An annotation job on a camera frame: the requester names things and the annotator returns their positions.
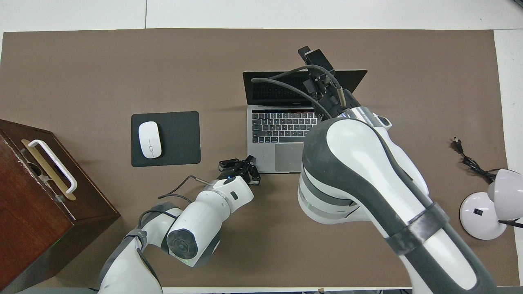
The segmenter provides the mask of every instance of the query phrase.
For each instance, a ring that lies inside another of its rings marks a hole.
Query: laptop trackpad
[[[276,144],[276,172],[299,173],[301,170],[301,153],[303,143]]]

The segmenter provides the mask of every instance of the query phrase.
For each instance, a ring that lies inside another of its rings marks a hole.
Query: desk lamp
[[[523,228],[516,222],[523,217],[523,176],[501,168],[484,171],[464,154],[461,140],[454,137],[452,145],[463,156],[463,164],[490,184],[486,193],[473,193],[461,204],[459,217],[465,231],[474,238],[492,240],[503,234],[507,225]]]

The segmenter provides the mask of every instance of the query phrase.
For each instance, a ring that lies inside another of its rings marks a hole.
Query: black strap
[[[142,231],[140,229],[134,229],[134,230],[130,231],[129,233],[127,233],[127,235],[123,238],[125,239],[127,237],[133,237],[133,238],[138,237],[138,239],[140,240],[140,243],[142,243],[142,250],[144,250],[145,246],[147,245],[147,232],[146,231]]]
[[[437,203],[432,203],[418,214],[398,233],[385,238],[396,255],[405,255],[421,246],[449,221],[449,217]]]

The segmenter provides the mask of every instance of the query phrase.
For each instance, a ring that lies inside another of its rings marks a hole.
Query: laptop keyboard
[[[304,112],[253,113],[253,143],[303,142],[307,133],[318,124],[312,110]]]

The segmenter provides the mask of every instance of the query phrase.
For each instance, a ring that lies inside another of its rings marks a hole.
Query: gray band
[[[307,177],[307,174],[303,170],[303,166],[301,167],[301,178],[303,182],[305,183],[305,187],[319,200],[326,202],[328,204],[336,205],[336,206],[351,206],[354,204],[354,201],[350,199],[340,199],[336,197],[332,197],[330,195],[327,195],[323,192],[321,192],[316,186],[314,186],[311,183],[311,180],[309,180],[309,177]]]
[[[303,202],[303,204],[305,205],[305,207],[307,207],[307,209],[309,209],[312,213],[314,213],[315,215],[317,216],[320,216],[322,218],[326,218],[326,219],[332,219],[332,220],[339,220],[339,219],[344,219],[346,217],[348,217],[351,213],[353,213],[354,211],[356,211],[358,208],[360,208],[359,206],[356,207],[356,209],[354,209],[353,211],[347,213],[346,215],[341,215],[341,214],[333,214],[333,213],[328,213],[328,212],[325,212],[317,207],[315,207],[314,205],[312,205],[306,198],[305,198],[305,195],[303,194],[303,191],[301,190],[301,185],[298,185],[298,194],[300,195],[300,198],[301,198],[301,201]]]
[[[396,253],[401,256],[420,247],[425,241],[442,229],[449,221],[449,217],[437,203],[433,203],[422,213],[408,222],[398,233],[388,237],[385,241]]]

